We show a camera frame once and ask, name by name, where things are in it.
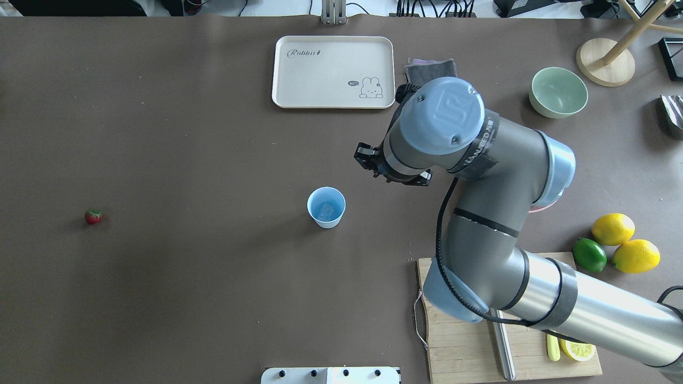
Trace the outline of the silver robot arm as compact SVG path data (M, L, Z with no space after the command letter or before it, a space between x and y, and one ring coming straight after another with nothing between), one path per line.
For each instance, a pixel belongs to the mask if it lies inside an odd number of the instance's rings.
M423 288L431 304L462 321L590 343L681 383L680 309L517 248L532 207L550 206L570 185L568 146L488 111L456 76L401 85L395 99L380 146L360 143L354 157L374 177L405 185L429 185L432 167L453 175Z

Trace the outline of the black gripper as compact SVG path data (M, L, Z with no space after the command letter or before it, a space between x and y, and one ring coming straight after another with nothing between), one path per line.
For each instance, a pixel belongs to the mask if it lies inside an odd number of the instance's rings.
M397 182L409 186L427 187L432 180L430 169L416 169L403 164L391 149L391 145L371 146L359 142L354 152L354 160L365 170L381 175L386 182Z

